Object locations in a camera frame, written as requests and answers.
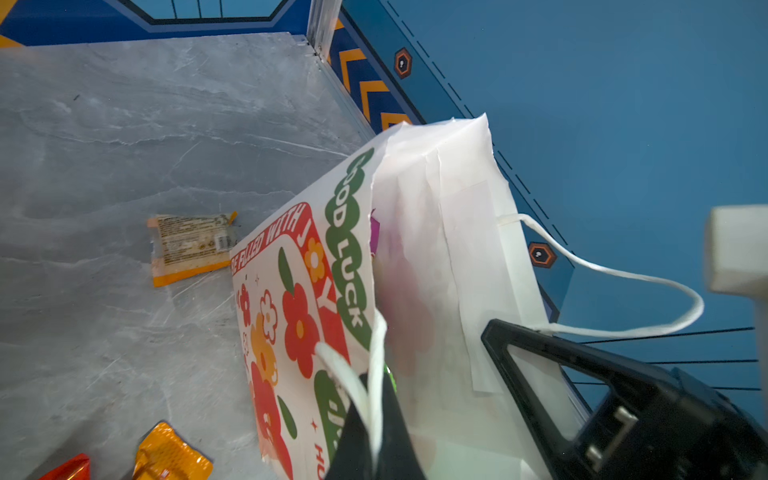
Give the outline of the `white floral paper bag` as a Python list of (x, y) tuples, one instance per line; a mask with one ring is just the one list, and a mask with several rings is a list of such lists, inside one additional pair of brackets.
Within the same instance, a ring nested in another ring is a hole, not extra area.
[[(381, 224), (370, 251), (370, 215)], [(388, 372), (430, 479), (549, 473), (481, 335), (557, 333), (485, 117), (377, 135), (230, 251), (262, 460), (324, 479), (351, 403), (337, 376)]]

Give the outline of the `purple grape candy bag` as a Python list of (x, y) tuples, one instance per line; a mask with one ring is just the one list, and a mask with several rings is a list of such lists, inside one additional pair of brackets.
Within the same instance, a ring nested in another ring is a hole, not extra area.
[(378, 250), (378, 245), (379, 245), (381, 224), (377, 220), (374, 210), (371, 211), (371, 215), (370, 215), (370, 228), (371, 228), (370, 242), (369, 242), (370, 251), (371, 251), (371, 255), (375, 256)]

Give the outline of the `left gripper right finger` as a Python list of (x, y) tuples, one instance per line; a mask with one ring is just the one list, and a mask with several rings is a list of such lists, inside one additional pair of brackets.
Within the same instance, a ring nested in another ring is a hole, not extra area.
[(388, 372), (382, 383), (383, 432), (377, 459), (376, 478), (381, 480), (424, 480), (400, 405)]

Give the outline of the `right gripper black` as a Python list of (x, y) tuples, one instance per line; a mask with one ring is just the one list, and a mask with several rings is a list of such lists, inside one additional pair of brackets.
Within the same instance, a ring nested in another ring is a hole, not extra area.
[[(764, 479), (767, 431), (726, 396), (679, 370), (499, 319), (481, 341), (554, 479)], [(584, 419), (563, 369), (608, 388)]]

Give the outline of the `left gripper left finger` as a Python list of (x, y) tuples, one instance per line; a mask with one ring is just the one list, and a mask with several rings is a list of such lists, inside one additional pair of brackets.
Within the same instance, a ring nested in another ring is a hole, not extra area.
[(374, 478), (368, 433), (354, 403), (350, 404), (342, 435), (326, 480), (368, 480)]

